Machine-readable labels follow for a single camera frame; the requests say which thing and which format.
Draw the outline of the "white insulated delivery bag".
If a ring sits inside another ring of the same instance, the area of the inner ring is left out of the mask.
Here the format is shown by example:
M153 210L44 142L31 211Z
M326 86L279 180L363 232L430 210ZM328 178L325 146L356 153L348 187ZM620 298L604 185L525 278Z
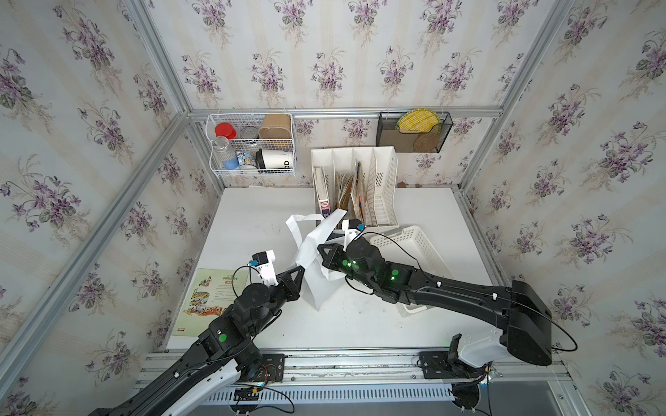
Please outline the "white insulated delivery bag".
M306 301L315 310L321 310L323 304L344 284L343 273L326 269L317 248L320 244L327 242L327 238L343 220L346 213L345 210L337 209L327 218L321 214L294 214L285 222L297 246L294 263L305 269L305 283L308 291ZM320 224L303 237L300 225L303 222L317 220L320 220Z

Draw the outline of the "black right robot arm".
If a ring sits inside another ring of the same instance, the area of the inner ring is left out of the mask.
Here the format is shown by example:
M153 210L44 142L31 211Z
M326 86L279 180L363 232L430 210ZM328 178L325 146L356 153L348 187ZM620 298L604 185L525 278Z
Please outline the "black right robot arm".
M324 268L343 273L387 303L430 306L467 315L495 327L475 340L458 335L451 341L455 358L480 367L503 355L536 366L553 364L553 314L536 291L525 282L507 286L470 284L438 277L421 268L383 258L381 251L359 237L347 246L337 243L317 247Z

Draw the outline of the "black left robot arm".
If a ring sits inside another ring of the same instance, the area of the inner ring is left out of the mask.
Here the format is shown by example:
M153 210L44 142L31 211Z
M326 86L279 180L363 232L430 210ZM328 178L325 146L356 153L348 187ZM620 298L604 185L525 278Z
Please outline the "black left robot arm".
M139 393L93 415L185 415L204 398L236 381L247 381L261 368L254 339L300 298L305 269L277 275L277 285L250 284L213 320L192 346Z

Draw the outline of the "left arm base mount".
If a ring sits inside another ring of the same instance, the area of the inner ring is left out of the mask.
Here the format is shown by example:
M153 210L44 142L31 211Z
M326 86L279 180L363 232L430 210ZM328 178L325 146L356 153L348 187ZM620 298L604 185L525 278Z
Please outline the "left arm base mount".
M173 381L160 396L162 409L154 410L154 415L189 414L214 393L251 381L261 372L262 360L260 351L248 343L238 353L173 371Z

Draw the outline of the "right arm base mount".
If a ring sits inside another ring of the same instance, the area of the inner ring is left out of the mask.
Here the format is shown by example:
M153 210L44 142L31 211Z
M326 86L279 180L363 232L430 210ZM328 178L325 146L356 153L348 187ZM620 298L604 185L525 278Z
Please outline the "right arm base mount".
M446 350L419 353L416 366L427 380L482 379L494 362L510 357L499 329L457 334Z

